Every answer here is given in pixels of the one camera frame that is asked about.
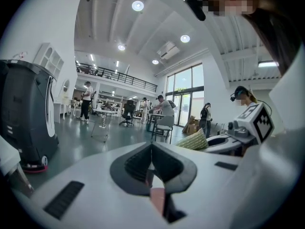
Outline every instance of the white ceiling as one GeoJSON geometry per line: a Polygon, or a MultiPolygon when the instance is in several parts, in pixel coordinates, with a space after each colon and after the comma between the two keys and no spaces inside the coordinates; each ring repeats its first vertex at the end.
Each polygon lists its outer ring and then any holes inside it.
{"type": "MultiPolygon", "coordinates": [[[[155,73],[177,64],[206,48],[202,31],[194,29],[193,24],[160,0],[140,0],[144,9],[136,12],[131,5],[136,0],[81,0],[75,26],[75,38],[90,39],[112,48],[124,44],[128,51],[151,65],[155,73]],[[180,37],[188,34],[189,43],[182,43],[180,37]],[[157,51],[168,41],[173,42],[180,52],[169,60],[161,60],[157,51]],[[158,66],[152,60],[161,62],[158,66]]],[[[242,17],[215,17],[206,14],[204,22],[215,41],[216,49],[222,56],[228,82],[254,79],[279,78],[277,68],[257,67],[261,60],[270,60],[252,26],[242,17]]],[[[86,53],[76,52],[81,60],[89,60],[86,53]]],[[[108,60],[107,55],[99,62],[104,68],[113,68],[115,58],[108,60]]]]}
{"type": "MultiPolygon", "coordinates": [[[[77,79],[76,84],[75,84],[76,90],[85,92],[86,88],[84,87],[84,83],[85,83],[85,81],[77,79]]],[[[96,82],[91,81],[91,86],[93,87],[93,90],[95,91],[96,82]]],[[[131,97],[135,97],[135,96],[137,96],[137,99],[143,99],[144,97],[149,98],[148,96],[145,96],[142,93],[137,93],[137,92],[129,91],[129,90],[119,88],[119,87],[112,87],[109,85],[100,84],[100,93],[103,92],[103,93],[112,94],[112,91],[115,91],[115,96],[119,96],[119,97],[123,96],[124,98],[131,98],[131,97]]]]}

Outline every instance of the mirror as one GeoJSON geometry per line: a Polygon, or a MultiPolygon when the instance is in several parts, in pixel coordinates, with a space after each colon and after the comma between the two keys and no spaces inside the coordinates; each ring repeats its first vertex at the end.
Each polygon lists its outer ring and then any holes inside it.
{"type": "Polygon", "coordinates": [[[69,80],[66,80],[65,83],[63,84],[63,92],[66,93],[69,88],[69,80]]]}

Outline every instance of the doorway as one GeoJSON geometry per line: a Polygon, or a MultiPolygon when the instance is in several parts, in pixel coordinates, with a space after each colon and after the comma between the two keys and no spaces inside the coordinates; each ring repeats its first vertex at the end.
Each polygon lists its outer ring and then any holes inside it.
{"type": "Polygon", "coordinates": [[[176,107],[175,122],[174,124],[180,127],[184,127],[187,124],[190,115],[191,107],[191,95],[190,94],[176,94],[174,95],[173,102],[176,107]]]}

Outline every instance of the handrail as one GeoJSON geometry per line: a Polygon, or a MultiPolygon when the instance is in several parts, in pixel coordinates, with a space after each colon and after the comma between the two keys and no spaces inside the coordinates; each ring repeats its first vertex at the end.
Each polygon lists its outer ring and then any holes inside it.
{"type": "Polygon", "coordinates": [[[123,74],[120,72],[115,72],[113,70],[105,69],[102,67],[94,67],[93,65],[86,64],[86,63],[77,63],[75,62],[75,65],[77,67],[77,72],[81,70],[81,72],[85,74],[92,74],[99,77],[104,77],[107,79],[111,79],[118,82],[123,82],[125,84],[133,85],[140,87],[142,89],[146,89],[149,91],[156,92],[157,91],[157,85],[146,82],[144,80],[138,79],[136,77],[132,77],[127,74],[123,74]]]}

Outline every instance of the floor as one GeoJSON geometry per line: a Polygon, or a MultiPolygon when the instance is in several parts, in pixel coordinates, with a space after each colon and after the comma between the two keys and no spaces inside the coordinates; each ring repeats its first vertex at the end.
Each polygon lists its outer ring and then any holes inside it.
{"type": "MultiPolygon", "coordinates": [[[[90,115],[89,122],[78,120],[73,115],[69,115],[61,123],[55,123],[55,132],[58,135],[58,150],[49,160],[48,170],[37,174],[27,174],[27,177],[37,189],[47,180],[62,172],[69,166],[75,164],[84,157],[97,153],[107,152],[119,147],[136,144],[139,142],[150,141],[151,132],[146,131],[146,125],[136,123],[135,126],[126,127],[125,124],[119,125],[124,120],[121,117],[112,117],[109,125],[109,136],[106,143],[103,138],[98,136],[99,132],[105,129],[96,125],[91,137],[92,129],[97,116],[90,115]]],[[[182,128],[174,126],[172,135],[172,144],[175,144],[186,135],[182,133],[182,128]]],[[[165,137],[157,136],[157,141],[165,141],[165,137]]]]}

